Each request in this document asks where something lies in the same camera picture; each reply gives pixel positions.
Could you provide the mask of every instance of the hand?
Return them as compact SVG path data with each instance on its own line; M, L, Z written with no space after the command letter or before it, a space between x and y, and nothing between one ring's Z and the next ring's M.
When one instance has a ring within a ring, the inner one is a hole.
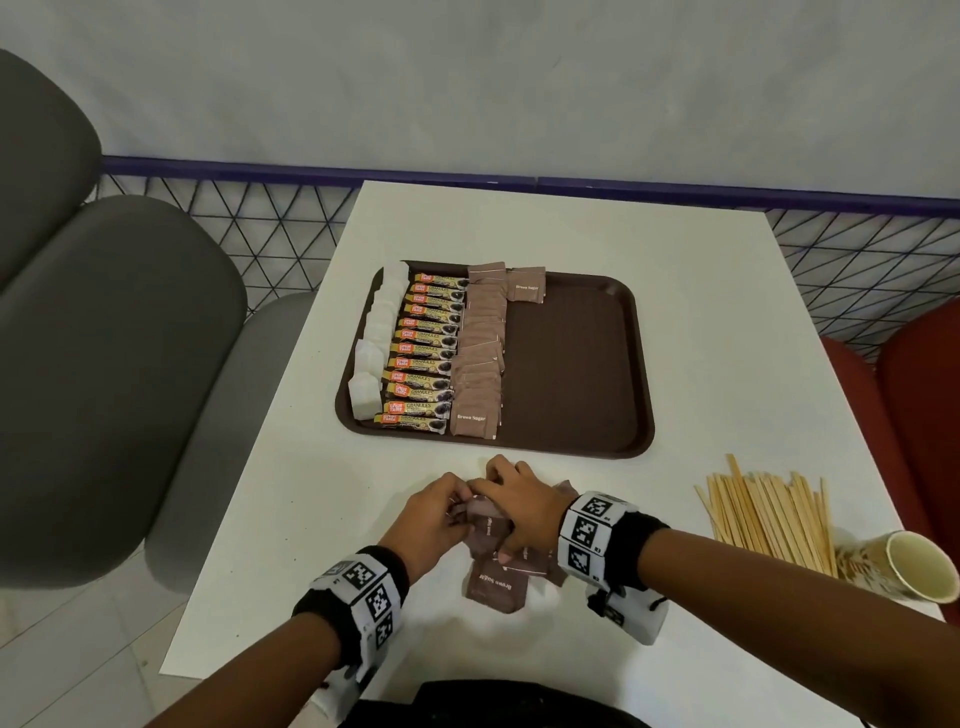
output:
M467 483L453 473L444 473L430 485L407 498L400 515L380 539L403 561L410 584L437 566L440 557L469 533L465 523L451 525L446 517L452 499L473 497Z
M522 460L514 467L503 455L487 463L486 479L471 480L469 487L496 503L514 522L514 532L497 554L501 564L525 546L541 553L555 550L566 508L576 500L539 480Z

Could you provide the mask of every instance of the white table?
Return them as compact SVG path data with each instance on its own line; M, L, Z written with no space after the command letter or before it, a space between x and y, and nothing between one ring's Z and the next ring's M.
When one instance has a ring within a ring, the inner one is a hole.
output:
M633 290L653 446L629 460L507 452L547 482L569 478L710 535L693 485L725 472L733 452L744 470L826 476L835 521L855 535L900 527L762 214L368 182L164 672L206 677L286 619L338 557L374 543L409 494L446 470L476 476L497 452L357 435L337 421L334 393L371 278L396 258L502 259ZM642 647L590 613L573 580L532 589L524 610L503 616L461 597L467 571L458 546L411 592L391 655L403 667L368 696L503 677L593 697L657 728L859 725L676 605L657 643Z

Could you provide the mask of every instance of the brown tray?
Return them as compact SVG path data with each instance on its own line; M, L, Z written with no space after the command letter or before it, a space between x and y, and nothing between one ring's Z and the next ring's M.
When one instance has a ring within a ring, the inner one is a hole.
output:
M465 265L407 262L411 274L467 276ZM353 347L382 280L381 270L373 277L337 391L337 418L347 429L362 435L590 457L636 457L650 447L654 416L634 295L619 280L573 273L548 272L543 303L507 306L503 422L495 440L354 420L347 388Z

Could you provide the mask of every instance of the paper cup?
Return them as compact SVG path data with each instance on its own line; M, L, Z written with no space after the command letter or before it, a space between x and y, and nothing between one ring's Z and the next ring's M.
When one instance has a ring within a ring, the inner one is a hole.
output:
M893 599L950 604L960 596L960 574L944 551L912 531L837 546L841 579Z

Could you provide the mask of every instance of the white wall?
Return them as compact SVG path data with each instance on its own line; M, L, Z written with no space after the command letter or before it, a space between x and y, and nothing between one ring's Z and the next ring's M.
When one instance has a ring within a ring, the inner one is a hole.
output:
M3 0L108 153L960 197L955 0Z

